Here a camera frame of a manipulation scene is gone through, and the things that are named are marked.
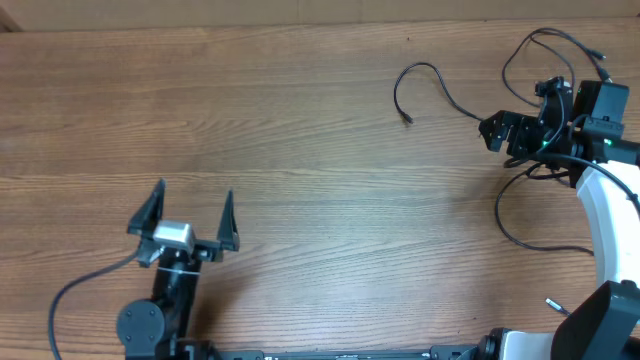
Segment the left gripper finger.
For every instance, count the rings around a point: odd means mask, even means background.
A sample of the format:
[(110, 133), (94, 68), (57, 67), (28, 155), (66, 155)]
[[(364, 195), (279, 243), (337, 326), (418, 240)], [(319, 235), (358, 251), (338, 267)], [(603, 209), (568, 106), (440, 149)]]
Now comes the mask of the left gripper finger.
[(166, 181), (160, 179), (148, 199), (131, 217), (127, 233), (131, 235), (152, 235), (162, 219)]
[(228, 192), (225, 200), (217, 241), (226, 251), (238, 251), (240, 248), (239, 232), (234, 215), (234, 193), (232, 190)]

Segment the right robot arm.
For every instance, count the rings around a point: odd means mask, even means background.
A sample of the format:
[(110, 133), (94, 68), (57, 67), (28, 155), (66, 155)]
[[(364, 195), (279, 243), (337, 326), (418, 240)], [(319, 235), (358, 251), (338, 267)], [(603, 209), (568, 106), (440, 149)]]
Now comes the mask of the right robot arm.
[(536, 117), (501, 110), (482, 120), (489, 150), (568, 177), (586, 212), (597, 288), (552, 333), (495, 329), (465, 359), (636, 359), (639, 340), (639, 146), (622, 138), (625, 85), (561, 77), (539, 82)]

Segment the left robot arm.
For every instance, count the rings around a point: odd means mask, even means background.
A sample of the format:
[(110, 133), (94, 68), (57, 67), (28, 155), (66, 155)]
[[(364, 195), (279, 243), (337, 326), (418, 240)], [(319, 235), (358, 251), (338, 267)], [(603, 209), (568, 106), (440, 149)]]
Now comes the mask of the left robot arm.
[(234, 194), (227, 194), (216, 238), (204, 240), (191, 224), (163, 218), (165, 189), (161, 179), (129, 220), (127, 232), (140, 238), (135, 260), (157, 268), (151, 296), (124, 306), (116, 332), (127, 359), (220, 359), (212, 342), (188, 332), (202, 264), (240, 248)]

